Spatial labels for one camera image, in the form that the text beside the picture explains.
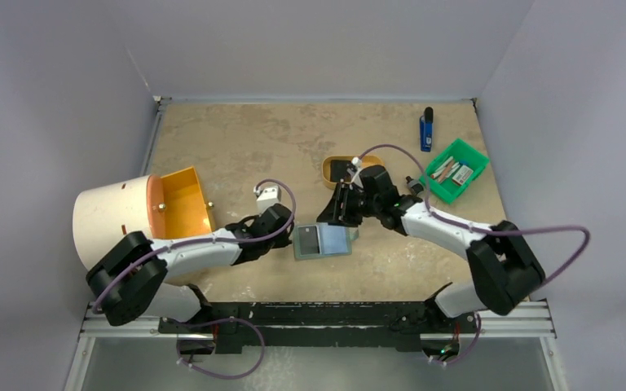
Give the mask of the tan oval tray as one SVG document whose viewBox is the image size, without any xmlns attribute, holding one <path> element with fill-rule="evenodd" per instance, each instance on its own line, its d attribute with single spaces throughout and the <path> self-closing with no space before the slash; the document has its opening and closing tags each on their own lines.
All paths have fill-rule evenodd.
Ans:
<svg viewBox="0 0 626 391">
<path fill-rule="evenodd" d="M 348 181 L 351 176 L 345 167 L 354 158 L 354 156 L 329 156 L 325 158 L 321 166 L 325 186 L 333 189 L 342 179 Z M 361 169 L 373 165 L 384 165 L 384 162 L 380 157 L 374 155 L 366 155 L 361 159 Z"/>
</svg>

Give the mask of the orange pencil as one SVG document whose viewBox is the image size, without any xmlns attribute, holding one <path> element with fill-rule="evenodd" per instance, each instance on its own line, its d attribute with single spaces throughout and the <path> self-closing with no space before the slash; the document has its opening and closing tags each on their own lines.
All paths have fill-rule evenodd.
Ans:
<svg viewBox="0 0 626 391">
<path fill-rule="evenodd" d="M 440 170 L 439 175 L 435 178 L 438 183 L 442 183 L 455 165 L 454 161 L 448 163 L 443 169 Z"/>
</svg>

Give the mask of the black aluminium base frame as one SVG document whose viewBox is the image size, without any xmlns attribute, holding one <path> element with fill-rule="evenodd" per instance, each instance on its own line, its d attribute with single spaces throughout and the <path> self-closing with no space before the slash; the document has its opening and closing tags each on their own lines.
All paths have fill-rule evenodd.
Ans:
<svg viewBox="0 0 626 391">
<path fill-rule="evenodd" d="M 507 316 L 490 310 L 438 323 L 422 301 L 212 302 L 194 325 L 141 315 L 112 326 L 87 310 L 86 337 L 168 338 L 186 349 L 210 345 L 216 354 L 238 354 L 244 347 L 392 348 L 399 352 L 453 354 L 481 338 L 554 337 L 545 301 L 525 301 Z"/>
</svg>

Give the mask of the yellow drawer box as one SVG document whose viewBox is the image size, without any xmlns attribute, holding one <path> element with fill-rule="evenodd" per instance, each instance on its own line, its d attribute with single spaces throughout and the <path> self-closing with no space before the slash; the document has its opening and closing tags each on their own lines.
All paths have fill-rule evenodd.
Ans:
<svg viewBox="0 0 626 391">
<path fill-rule="evenodd" d="M 210 202 L 205 199 L 193 166 L 161 177 L 165 201 L 162 239 L 206 235 L 216 230 Z"/>
</svg>

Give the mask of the single black credit card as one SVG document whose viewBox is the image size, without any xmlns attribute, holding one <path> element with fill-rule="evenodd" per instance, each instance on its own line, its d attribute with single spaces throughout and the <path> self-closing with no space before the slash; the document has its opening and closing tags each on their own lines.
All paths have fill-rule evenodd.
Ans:
<svg viewBox="0 0 626 391">
<path fill-rule="evenodd" d="M 320 239 L 316 226 L 300 226 L 298 228 L 298 248 L 303 256 L 320 254 Z"/>
</svg>

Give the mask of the white cylinder container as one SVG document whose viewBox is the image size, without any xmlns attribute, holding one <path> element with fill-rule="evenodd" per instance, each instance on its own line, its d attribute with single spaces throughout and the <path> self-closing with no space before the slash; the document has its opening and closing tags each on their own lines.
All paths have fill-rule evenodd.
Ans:
<svg viewBox="0 0 626 391">
<path fill-rule="evenodd" d="M 91 270 L 130 232 L 161 238 L 165 234 L 164 203 L 164 187 L 157 175 L 81 192 L 73 207 L 73 240 L 84 267 Z"/>
</svg>

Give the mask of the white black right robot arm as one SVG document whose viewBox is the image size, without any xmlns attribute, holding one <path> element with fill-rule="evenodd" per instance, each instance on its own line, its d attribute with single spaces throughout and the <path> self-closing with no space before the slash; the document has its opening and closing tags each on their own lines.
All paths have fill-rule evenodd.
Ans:
<svg viewBox="0 0 626 391">
<path fill-rule="evenodd" d="M 442 213 L 416 195 L 402 195 L 382 165 L 361 169 L 357 182 L 338 183 L 318 222 L 357 227 L 374 217 L 403 236 L 423 239 L 455 253 L 469 265 L 471 280 L 449 283 L 425 304 L 427 325 L 443 332 L 458 316 L 480 310 L 505 316 L 545 280 L 545 272 L 508 221 L 494 226 Z"/>
</svg>

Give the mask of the white red staple box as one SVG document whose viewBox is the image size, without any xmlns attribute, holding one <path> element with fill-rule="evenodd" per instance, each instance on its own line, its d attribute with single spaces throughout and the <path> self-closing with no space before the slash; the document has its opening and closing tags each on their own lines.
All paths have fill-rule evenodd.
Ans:
<svg viewBox="0 0 626 391">
<path fill-rule="evenodd" d="M 468 165 L 461 165 L 460 168 L 451 176 L 451 180 L 457 186 L 464 186 L 474 171 Z"/>
</svg>

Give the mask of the small black binder clip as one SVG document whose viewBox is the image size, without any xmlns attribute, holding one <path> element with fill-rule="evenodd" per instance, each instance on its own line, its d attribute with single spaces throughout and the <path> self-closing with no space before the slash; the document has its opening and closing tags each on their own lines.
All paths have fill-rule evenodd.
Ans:
<svg viewBox="0 0 626 391">
<path fill-rule="evenodd" d="M 420 180 L 407 176 L 405 181 L 407 189 L 412 196 L 419 197 L 425 191 L 425 188 Z"/>
</svg>

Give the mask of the green plastic bin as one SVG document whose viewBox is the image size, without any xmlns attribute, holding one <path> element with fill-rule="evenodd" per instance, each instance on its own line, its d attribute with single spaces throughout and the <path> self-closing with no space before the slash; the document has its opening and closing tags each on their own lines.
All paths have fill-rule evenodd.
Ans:
<svg viewBox="0 0 626 391">
<path fill-rule="evenodd" d="M 432 179 L 430 175 L 450 156 L 453 157 L 455 165 L 452 167 L 447 178 L 442 183 L 438 183 L 436 180 Z M 457 186 L 451 180 L 451 176 L 461 166 L 460 161 L 468 162 L 468 166 L 474 171 L 468 182 L 461 187 Z M 466 141 L 457 138 L 428 164 L 425 170 L 425 177 L 421 177 L 419 180 L 426 190 L 430 190 L 433 195 L 440 198 L 443 202 L 451 204 L 483 173 L 489 162 L 489 159 L 484 154 L 477 151 Z"/>
</svg>

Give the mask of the black credit card stack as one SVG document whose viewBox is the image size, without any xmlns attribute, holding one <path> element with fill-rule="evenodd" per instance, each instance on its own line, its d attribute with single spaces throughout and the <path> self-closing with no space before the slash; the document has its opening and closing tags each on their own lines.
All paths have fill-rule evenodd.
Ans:
<svg viewBox="0 0 626 391">
<path fill-rule="evenodd" d="M 347 182 L 349 180 L 349 174 L 347 172 L 347 166 L 349 160 L 333 159 L 329 164 L 329 181 L 334 183 Z"/>
</svg>

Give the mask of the grey-green card holder wallet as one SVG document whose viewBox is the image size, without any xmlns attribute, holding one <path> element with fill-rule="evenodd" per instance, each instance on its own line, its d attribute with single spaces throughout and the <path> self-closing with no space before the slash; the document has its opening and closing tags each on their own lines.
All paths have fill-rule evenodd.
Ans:
<svg viewBox="0 0 626 391">
<path fill-rule="evenodd" d="M 300 226 L 316 226 L 318 228 L 320 254 L 303 256 L 299 252 L 298 228 Z M 293 251 L 297 260 L 348 256 L 352 254 L 352 239 L 349 230 L 344 226 L 334 226 L 327 223 L 299 225 L 293 228 Z"/>
</svg>

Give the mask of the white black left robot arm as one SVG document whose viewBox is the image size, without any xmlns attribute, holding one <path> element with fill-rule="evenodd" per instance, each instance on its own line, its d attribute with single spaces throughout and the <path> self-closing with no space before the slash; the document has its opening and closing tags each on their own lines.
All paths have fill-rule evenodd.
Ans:
<svg viewBox="0 0 626 391">
<path fill-rule="evenodd" d="M 216 266 L 255 261 L 273 248 L 291 243 L 293 212 L 273 204 L 206 235 L 183 239 L 149 239 L 133 231 L 94 264 L 86 282 L 95 294 L 94 314 L 121 326 L 144 314 L 178 320 L 191 333 L 210 322 L 208 302 L 199 288 L 176 287 L 168 280 Z"/>
</svg>

